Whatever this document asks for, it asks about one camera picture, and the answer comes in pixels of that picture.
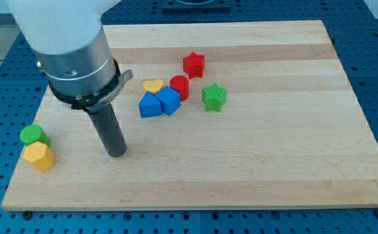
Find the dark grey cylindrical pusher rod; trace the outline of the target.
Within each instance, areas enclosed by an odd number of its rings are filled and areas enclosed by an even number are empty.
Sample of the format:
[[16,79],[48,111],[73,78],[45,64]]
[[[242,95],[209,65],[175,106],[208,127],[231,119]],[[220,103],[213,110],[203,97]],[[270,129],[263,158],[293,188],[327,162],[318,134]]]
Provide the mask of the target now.
[[121,157],[127,144],[111,104],[96,112],[87,111],[106,152],[111,157]]

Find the black clamp ring flange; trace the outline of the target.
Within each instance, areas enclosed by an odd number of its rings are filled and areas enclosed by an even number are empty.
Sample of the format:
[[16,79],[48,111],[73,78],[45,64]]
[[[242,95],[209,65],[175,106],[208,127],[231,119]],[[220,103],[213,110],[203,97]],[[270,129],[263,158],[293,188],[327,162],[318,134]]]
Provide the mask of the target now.
[[99,78],[108,77],[108,73],[102,68],[78,79],[63,81],[49,78],[49,87],[55,97],[61,102],[67,103],[71,109],[83,110],[90,114],[97,113],[110,105],[125,83],[133,78],[131,70],[120,72],[115,59],[112,59],[112,65],[115,73],[102,87],[99,87],[102,84]]

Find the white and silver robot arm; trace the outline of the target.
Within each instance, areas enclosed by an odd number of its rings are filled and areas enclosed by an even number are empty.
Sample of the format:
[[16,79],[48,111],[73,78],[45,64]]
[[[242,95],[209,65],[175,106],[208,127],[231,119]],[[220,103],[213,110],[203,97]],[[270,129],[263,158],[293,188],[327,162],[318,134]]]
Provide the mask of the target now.
[[112,56],[101,16],[118,0],[6,0],[55,97],[86,112],[111,157],[127,145],[112,108],[131,70]]

